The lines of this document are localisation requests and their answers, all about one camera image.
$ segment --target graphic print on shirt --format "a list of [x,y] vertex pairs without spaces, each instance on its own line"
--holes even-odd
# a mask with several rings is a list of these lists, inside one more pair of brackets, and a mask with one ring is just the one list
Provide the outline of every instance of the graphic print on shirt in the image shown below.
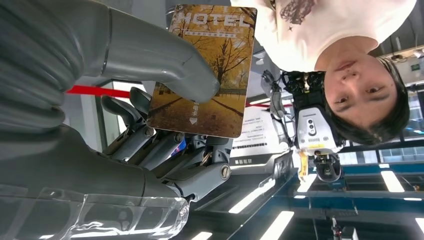
[[[271,6],[276,10],[276,0],[270,0]],[[280,17],[286,22],[293,25],[301,25],[306,16],[312,11],[312,7],[316,4],[316,0],[291,0],[279,12]]]

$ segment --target red stripe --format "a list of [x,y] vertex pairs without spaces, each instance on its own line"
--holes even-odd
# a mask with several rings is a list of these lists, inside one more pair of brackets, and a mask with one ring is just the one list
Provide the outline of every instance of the red stripe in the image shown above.
[[[129,91],[121,91],[109,88],[103,88],[98,86],[81,86],[74,85],[73,88],[66,93],[68,94],[79,94],[79,95],[94,95],[94,96],[103,96],[107,95],[114,98],[130,98]],[[291,107],[291,104],[284,105],[285,108]],[[246,107],[261,107],[261,108],[269,108],[269,105],[266,104],[249,104],[246,103]]]

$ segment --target yellow label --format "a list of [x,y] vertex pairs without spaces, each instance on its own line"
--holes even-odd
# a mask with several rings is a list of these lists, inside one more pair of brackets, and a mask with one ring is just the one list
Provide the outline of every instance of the yellow label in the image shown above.
[[324,144],[312,144],[307,146],[309,149],[323,149],[324,148]]
[[305,177],[308,175],[308,156],[304,152],[300,152],[300,171],[299,177]]

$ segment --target yellow autumn tree image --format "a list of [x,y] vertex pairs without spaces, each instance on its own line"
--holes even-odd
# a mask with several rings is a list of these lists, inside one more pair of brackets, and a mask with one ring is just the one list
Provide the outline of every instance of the yellow autumn tree image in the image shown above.
[[157,83],[148,124],[178,132],[238,137],[242,131],[255,21],[254,8],[177,5],[169,31],[196,47],[214,71],[220,90],[209,102],[197,104]]

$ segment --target black hair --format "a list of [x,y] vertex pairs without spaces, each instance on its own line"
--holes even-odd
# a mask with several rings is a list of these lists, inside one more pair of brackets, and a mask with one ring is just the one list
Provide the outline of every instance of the black hair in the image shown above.
[[337,131],[347,140],[362,145],[380,144],[396,138],[408,125],[410,119],[408,90],[402,81],[398,68],[388,58],[377,59],[392,76],[397,90],[396,104],[383,120],[367,129],[357,127],[336,116],[330,109],[327,100],[325,100],[326,111],[331,116]]

